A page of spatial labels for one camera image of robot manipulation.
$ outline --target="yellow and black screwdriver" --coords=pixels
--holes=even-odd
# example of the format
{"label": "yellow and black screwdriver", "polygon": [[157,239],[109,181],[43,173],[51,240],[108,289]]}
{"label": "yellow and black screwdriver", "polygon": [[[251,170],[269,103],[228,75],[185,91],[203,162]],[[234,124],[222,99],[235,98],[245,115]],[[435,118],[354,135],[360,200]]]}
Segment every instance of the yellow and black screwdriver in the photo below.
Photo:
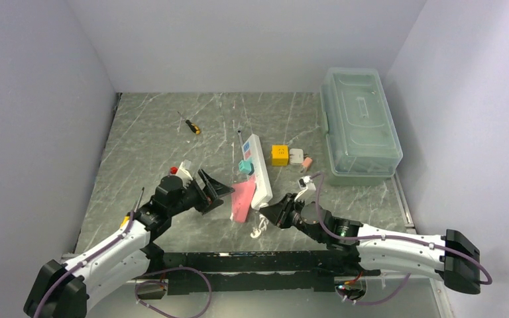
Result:
{"label": "yellow and black screwdriver", "polygon": [[177,113],[180,115],[180,118],[182,118],[184,120],[184,122],[190,127],[190,130],[193,133],[200,134],[200,128],[198,128],[198,126],[196,124],[194,124],[191,121],[189,121],[188,119],[184,118],[179,111],[177,111]]}

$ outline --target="white wall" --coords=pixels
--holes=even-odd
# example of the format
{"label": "white wall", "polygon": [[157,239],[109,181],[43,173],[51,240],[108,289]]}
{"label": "white wall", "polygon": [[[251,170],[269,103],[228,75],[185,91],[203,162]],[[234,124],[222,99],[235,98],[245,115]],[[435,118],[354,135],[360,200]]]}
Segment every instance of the white wall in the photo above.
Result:
{"label": "white wall", "polygon": [[68,0],[117,91],[317,91],[383,76],[425,0]]}
{"label": "white wall", "polygon": [[463,231],[494,276],[457,317],[509,317],[509,0],[428,1],[384,81],[422,233]]}
{"label": "white wall", "polygon": [[115,92],[63,1],[0,0],[0,317],[72,248]]}

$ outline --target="white power strip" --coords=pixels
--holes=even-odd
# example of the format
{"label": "white power strip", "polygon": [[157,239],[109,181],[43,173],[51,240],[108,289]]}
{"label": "white power strip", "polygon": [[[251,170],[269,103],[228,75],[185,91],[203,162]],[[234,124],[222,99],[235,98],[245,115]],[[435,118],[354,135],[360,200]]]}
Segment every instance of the white power strip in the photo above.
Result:
{"label": "white power strip", "polygon": [[261,207],[268,205],[268,202],[272,199],[272,188],[270,187],[270,179],[268,178],[268,171],[266,171],[259,137],[252,134],[245,141],[241,150],[243,151],[243,159],[248,160],[250,158],[253,163],[254,173],[252,178],[254,178],[256,189],[254,190],[251,207],[258,211]]}

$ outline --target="plastic storage box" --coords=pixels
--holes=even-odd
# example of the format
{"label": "plastic storage box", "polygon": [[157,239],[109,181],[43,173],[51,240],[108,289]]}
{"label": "plastic storage box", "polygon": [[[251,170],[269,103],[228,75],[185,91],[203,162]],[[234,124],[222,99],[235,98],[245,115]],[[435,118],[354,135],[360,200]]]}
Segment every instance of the plastic storage box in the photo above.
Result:
{"label": "plastic storage box", "polygon": [[373,186],[393,176],[403,152],[376,70],[329,69],[321,110],[330,184]]}

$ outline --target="gray marble table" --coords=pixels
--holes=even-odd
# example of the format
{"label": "gray marble table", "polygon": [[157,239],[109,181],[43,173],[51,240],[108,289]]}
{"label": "gray marble table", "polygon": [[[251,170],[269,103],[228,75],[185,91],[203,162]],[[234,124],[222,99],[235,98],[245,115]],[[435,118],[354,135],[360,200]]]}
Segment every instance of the gray marble table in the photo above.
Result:
{"label": "gray marble table", "polygon": [[[313,158],[310,172],[325,168],[319,138],[318,93],[125,93],[122,95],[102,156],[94,190],[79,236],[76,253],[91,248],[119,228],[145,187],[150,197],[171,166],[188,159],[191,171],[202,167],[224,184],[246,180],[238,171],[243,158],[237,128],[246,140],[259,135],[274,198],[298,191],[299,166],[270,165],[273,144],[301,148]],[[177,114],[180,111],[202,129],[193,134]],[[392,180],[376,187],[323,187],[321,205],[338,217],[376,227],[404,231],[399,193]],[[259,224],[249,212],[246,223],[229,219],[231,198],[201,216],[186,211],[174,217],[172,227],[156,243],[167,252],[229,252],[324,249],[296,229],[269,225],[251,238]]]}

